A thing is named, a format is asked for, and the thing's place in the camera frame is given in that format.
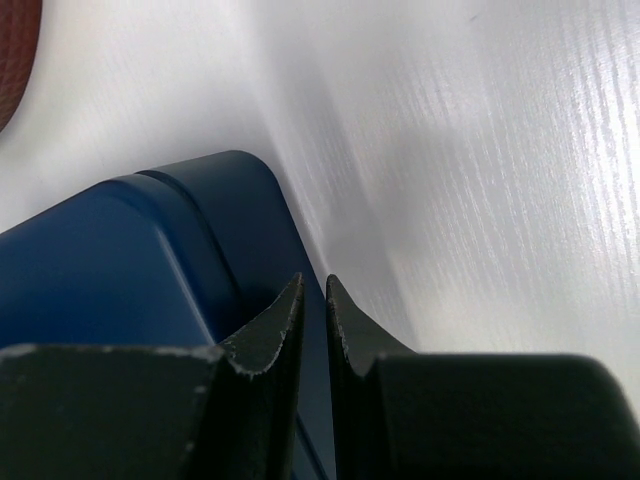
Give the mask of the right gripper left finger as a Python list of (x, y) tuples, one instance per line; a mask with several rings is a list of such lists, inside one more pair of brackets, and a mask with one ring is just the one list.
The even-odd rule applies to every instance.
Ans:
[(215, 346), (1, 352), (5, 479), (286, 479), (304, 331), (295, 275)]

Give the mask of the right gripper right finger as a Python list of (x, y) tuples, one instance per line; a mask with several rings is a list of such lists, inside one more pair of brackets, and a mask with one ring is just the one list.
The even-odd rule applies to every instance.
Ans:
[(326, 283), (341, 479), (635, 479), (639, 427), (598, 361), (419, 354)]

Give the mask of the blue tin chocolate box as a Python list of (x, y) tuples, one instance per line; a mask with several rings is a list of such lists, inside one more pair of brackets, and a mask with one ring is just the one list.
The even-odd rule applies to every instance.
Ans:
[(325, 299), (280, 185), (259, 158), (227, 151), (147, 171), (195, 209), (249, 316), (268, 307), (294, 274), (304, 280), (294, 476), (336, 476)]

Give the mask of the blue tin lid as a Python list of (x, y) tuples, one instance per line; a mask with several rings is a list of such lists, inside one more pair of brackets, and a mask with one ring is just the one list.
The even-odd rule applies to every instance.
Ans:
[(100, 183), (1, 236), (1, 342), (198, 346), (244, 320), (194, 203), (161, 181)]

